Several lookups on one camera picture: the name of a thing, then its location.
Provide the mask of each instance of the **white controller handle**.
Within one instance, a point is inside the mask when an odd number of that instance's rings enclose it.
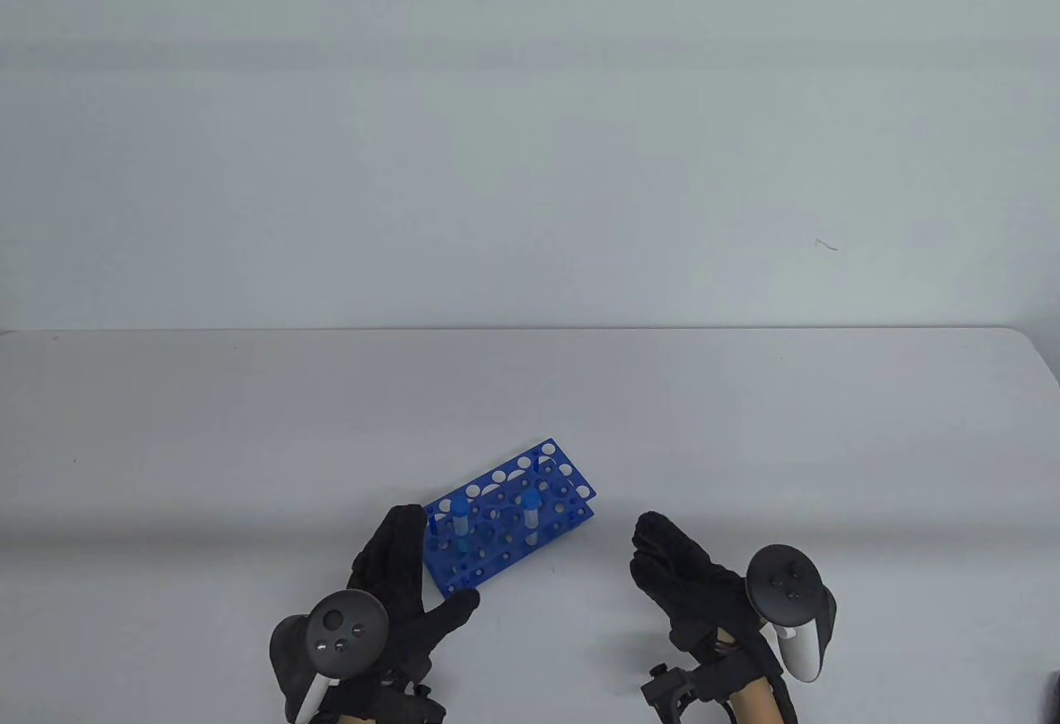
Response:
[[[797,628],[774,624],[780,658],[795,679],[812,683],[820,675],[820,642],[817,638],[817,620],[813,619]]]
[[[315,675],[310,684],[310,690],[305,692],[305,699],[302,700],[302,706],[298,709],[298,716],[295,717],[295,724],[310,724],[313,717],[317,714],[317,710],[320,709],[328,689],[338,684],[339,681],[325,677],[323,674]]]

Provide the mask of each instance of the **controller strap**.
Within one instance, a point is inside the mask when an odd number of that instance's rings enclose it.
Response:
[[[678,724],[682,713],[696,700],[719,702],[728,713],[730,721],[736,718],[727,700],[731,694],[745,688],[756,679],[765,677],[773,689],[773,695],[784,724],[798,724],[795,707],[788,694],[788,686],[782,678],[782,670],[773,650],[760,634],[741,642],[740,648],[726,655],[708,655],[707,647],[696,644],[694,652],[707,657],[700,667],[691,671],[659,664],[652,669],[652,679],[640,687],[648,702],[658,713],[661,724]]]

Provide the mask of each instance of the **white table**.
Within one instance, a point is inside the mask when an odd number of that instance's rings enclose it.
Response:
[[[435,653],[455,724],[655,720],[648,668],[691,661],[628,578],[649,508],[737,568],[815,559],[840,619],[803,721],[1037,721],[1060,390],[1006,330],[0,336],[0,720],[282,721],[272,625],[391,504],[544,437],[597,517]]]

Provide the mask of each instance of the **finger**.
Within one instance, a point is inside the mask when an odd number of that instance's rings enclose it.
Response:
[[[630,575],[637,588],[662,608],[670,619],[686,619],[696,608],[695,595],[689,584],[675,578],[653,554],[637,550],[630,562]]]
[[[386,576],[387,554],[393,540],[395,525],[401,516],[401,508],[395,506],[387,512],[383,522],[379,523],[379,527],[375,528],[375,533],[368,540],[365,549],[360,550],[357,558],[353,560],[353,566],[350,567],[350,588]]]
[[[379,663],[387,667],[400,666],[410,658],[426,656],[447,634],[467,621],[478,603],[478,591],[460,589],[434,611],[394,628]]]
[[[640,515],[633,531],[633,544],[637,549],[664,560],[678,578],[700,580],[711,571],[712,564],[706,550],[658,512]]]
[[[413,610],[423,613],[423,538],[427,530],[427,512],[422,506],[409,505],[398,509],[390,550],[386,558],[386,577]]]

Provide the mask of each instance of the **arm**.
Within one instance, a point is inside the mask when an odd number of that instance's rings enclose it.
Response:
[[[718,629],[718,640],[736,643],[736,639]],[[773,688],[765,677],[759,677],[729,696],[729,705],[739,724],[784,724],[780,708],[773,699]]]

